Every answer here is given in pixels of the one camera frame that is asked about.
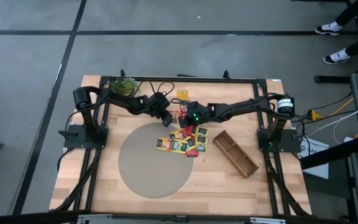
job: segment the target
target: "small yellow box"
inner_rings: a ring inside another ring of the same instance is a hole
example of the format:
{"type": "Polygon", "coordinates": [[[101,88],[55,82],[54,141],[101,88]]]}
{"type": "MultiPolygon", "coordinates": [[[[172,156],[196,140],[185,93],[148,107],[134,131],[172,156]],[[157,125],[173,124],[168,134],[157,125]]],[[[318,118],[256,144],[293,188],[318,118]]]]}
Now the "small yellow box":
{"type": "Polygon", "coordinates": [[[177,90],[177,98],[181,100],[189,100],[188,90],[177,90]]]}

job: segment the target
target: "butcher block tabletop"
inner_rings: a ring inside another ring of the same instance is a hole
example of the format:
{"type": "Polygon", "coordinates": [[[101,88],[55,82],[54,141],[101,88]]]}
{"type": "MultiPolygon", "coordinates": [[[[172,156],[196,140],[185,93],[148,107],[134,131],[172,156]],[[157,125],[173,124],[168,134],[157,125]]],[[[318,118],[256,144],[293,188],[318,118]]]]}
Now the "butcher block tabletop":
{"type": "MultiPolygon", "coordinates": [[[[85,75],[81,86],[99,86],[101,76],[85,75]]],[[[283,93],[281,80],[266,80],[269,93],[283,93]]],[[[154,87],[161,82],[153,82],[154,87]]],[[[237,103],[254,98],[253,86],[248,83],[193,83],[175,82],[175,89],[167,98],[176,97],[176,90],[188,90],[191,101],[207,103],[237,103]]],[[[164,85],[168,91],[170,85],[164,85]]],[[[153,91],[144,83],[138,95],[151,96],[153,91]]],[[[176,192],[160,198],[143,197],[133,192],[123,181],[119,170],[119,153],[126,137],[135,129],[148,123],[161,122],[146,114],[133,116],[125,109],[109,105],[107,125],[108,140],[101,151],[91,212],[96,213],[149,213],[174,215],[272,215],[264,157],[257,141],[258,119],[256,113],[235,116],[223,123],[205,124],[209,131],[208,150],[200,152],[193,160],[187,181],[176,192]],[[225,158],[212,140],[222,131],[235,140],[248,156],[259,166],[249,178],[244,179],[225,158]]],[[[178,110],[171,104],[168,110],[178,110]]],[[[73,117],[81,124],[80,114],[73,117]]],[[[50,208],[57,208],[78,183],[85,150],[74,149],[61,162],[53,191],[50,208]]],[[[291,153],[280,153],[285,184],[301,207],[311,213],[305,181],[299,160],[291,153]]],[[[84,187],[80,208],[85,207],[88,184],[84,187]]],[[[281,195],[275,185],[278,210],[283,213],[281,195]]]]}

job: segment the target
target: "sneaker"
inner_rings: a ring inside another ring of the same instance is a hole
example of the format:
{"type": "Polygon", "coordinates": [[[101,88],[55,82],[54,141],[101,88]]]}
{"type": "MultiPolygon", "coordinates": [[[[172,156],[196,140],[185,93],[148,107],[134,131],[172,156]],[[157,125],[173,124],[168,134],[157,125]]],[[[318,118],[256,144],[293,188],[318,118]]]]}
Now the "sneaker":
{"type": "Polygon", "coordinates": [[[347,62],[350,58],[346,53],[346,49],[333,53],[331,55],[323,57],[323,62],[328,65],[336,65],[337,63],[347,62]]]}
{"type": "Polygon", "coordinates": [[[342,31],[342,26],[338,25],[336,22],[332,22],[330,24],[316,27],[314,28],[314,31],[321,35],[339,35],[342,31]]]}

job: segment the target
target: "green plant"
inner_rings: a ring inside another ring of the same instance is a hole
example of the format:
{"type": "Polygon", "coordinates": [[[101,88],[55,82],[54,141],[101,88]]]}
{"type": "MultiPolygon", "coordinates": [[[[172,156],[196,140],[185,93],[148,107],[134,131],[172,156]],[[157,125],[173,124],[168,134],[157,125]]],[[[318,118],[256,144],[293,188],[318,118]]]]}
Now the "green plant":
{"type": "Polygon", "coordinates": [[[125,78],[123,80],[118,79],[116,81],[110,82],[110,90],[119,93],[121,95],[130,95],[137,88],[138,84],[134,78],[125,78]]]}

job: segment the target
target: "wooden tray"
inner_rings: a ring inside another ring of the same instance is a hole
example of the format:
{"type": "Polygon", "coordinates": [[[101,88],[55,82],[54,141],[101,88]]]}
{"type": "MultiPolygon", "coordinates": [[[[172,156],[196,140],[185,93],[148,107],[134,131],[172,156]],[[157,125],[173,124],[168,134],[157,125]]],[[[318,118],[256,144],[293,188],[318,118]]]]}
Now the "wooden tray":
{"type": "Polygon", "coordinates": [[[241,149],[226,132],[222,131],[212,142],[226,156],[243,178],[252,175],[259,166],[241,149]]]}

